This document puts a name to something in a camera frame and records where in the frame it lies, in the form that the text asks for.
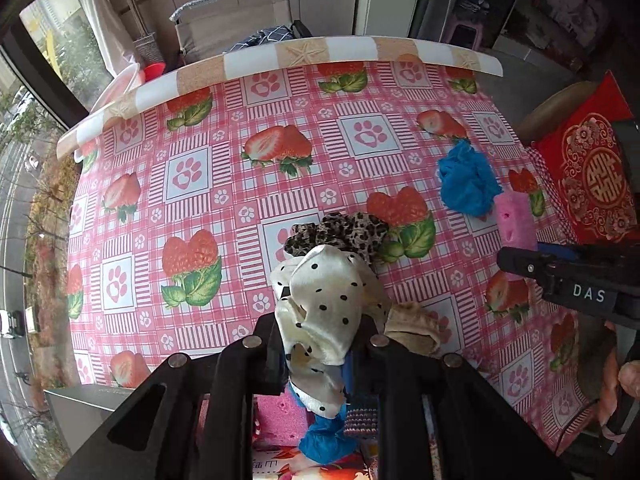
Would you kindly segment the person right hand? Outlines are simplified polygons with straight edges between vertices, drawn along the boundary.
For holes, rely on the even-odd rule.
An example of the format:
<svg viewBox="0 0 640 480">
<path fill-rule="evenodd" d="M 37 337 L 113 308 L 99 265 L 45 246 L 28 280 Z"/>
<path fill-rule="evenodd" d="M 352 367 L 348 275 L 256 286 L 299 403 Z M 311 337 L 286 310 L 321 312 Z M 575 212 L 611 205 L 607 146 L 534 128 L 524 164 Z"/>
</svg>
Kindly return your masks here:
<svg viewBox="0 0 640 480">
<path fill-rule="evenodd" d="M 622 430 L 612 430 L 608 423 L 612 422 L 613 414 L 620 406 L 619 393 L 627 393 L 634 400 L 639 400 L 639 361 L 634 360 L 620 364 L 618 362 L 616 326 L 611 321 L 606 321 L 604 326 L 614 334 L 614 344 L 604 360 L 602 388 L 597 404 L 597 419 L 605 439 L 620 444 L 625 433 Z"/>
</svg>

